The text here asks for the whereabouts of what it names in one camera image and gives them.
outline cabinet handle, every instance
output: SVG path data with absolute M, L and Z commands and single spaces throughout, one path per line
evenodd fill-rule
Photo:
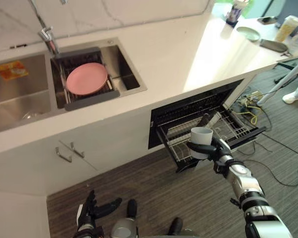
M 65 157 L 65 156 L 61 155 L 61 154 L 60 154 L 60 151 L 59 151 L 59 147 L 56 147 L 56 148 L 55 148 L 55 152 L 56 152 L 56 154 L 57 154 L 60 158 L 66 160 L 66 161 L 69 162 L 69 163 L 72 162 L 72 156 Z
M 84 151 L 79 152 L 79 151 L 77 151 L 77 150 L 74 148 L 74 142 L 71 142 L 71 150 L 72 150 L 75 154 L 77 154 L 78 156 L 80 156 L 81 158 L 84 158 L 84 157 L 85 157 L 85 155 L 84 155 Z

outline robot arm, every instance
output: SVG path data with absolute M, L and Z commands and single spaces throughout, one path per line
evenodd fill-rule
M 277 212 L 269 206 L 257 179 L 242 162 L 234 160 L 223 140 L 213 137 L 211 145 L 188 142 L 187 146 L 208 154 L 208 159 L 214 162 L 214 171 L 232 185 L 237 201 L 232 199 L 231 202 L 244 211 L 247 238 L 292 238 Z
M 79 206 L 77 213 L 78 230 L 73 238 L 104 238 L 102 226 L 96 226 L 95 220 L 105 217 L 115 211 L 120 203 L 121 198 L 107 203 L 103 206 L 97 206 L 95 200 L 94 190 L 92 190 L 87 197 L 84 204 Z

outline pink plate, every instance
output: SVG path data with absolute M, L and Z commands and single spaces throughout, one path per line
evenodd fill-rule
M 107 71 L 100 63 L 86 63 L 74 69 L 66 79 L 66 88 L 76 95 L 88 95 L 101 89 Z

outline green plate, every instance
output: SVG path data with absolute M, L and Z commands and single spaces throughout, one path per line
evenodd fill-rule
M 251 42 L 255 42 L 260 39 L 260 34 L 249 27 L 240 26 L 237 28 L 237 31 L 244 35 Z

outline marble backsplash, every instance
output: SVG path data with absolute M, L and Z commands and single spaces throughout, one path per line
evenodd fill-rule
M 56 37 L 201 14 L 214 0 L 34 0 Z M 41 26 L 28 0 L 0 0 L 0 51 L 40 41 Z

